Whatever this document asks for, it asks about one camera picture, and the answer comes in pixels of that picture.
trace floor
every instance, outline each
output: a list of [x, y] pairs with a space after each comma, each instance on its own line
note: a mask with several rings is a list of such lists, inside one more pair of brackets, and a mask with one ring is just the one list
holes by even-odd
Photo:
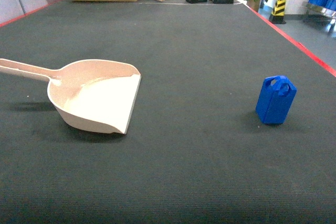
[[[260, 9], [259, 14], [269, 18], [270, 12]], [[318, 58], [336, 69], [336, 28], [329, 21], [317, 22], [286, 19], [286, 24], [277, 25], [282, 31], [303, 44]]]

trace beige dustpan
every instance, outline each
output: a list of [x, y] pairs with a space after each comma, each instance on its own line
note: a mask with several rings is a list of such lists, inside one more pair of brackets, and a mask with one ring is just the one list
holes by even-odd
[[80, 60], [58, 70], [0, 59], [0, 72], [49, 81], [48, 97], [69, 125], [126, 134], [141, 75], [132, 65]]

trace plant pot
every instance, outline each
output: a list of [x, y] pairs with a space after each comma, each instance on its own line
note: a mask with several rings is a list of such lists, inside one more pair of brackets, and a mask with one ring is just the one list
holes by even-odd
[[247, 6], [250, 7], [251, 9], [255, 10], [256, 12], [259, 11], [260, 7], [260, 0], [254, 1], [254, 0], [248, 0], [247, 1]]

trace dark gray carpet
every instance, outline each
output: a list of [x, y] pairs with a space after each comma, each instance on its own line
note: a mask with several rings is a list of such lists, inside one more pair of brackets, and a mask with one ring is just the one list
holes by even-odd
[[[1, 222], [336, 221], [336, 79], [245, 6], [65, 0], [0, 37], [3, 58], [142, 74], [125, 136], [73, 129], [47, 83], [1, 74]], [[278, 74], [298, 93], [283, 125], [263, 125]]]

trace yellow and black striped cone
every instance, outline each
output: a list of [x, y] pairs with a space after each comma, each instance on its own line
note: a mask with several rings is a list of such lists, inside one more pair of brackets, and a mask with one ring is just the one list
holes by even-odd
[[285, 24], [284, 21], [285, 17], [285, 7], [286, 7], [286, 0], [277, 0], [271, 15], [269, 16], [269, 21], [273, 24]]

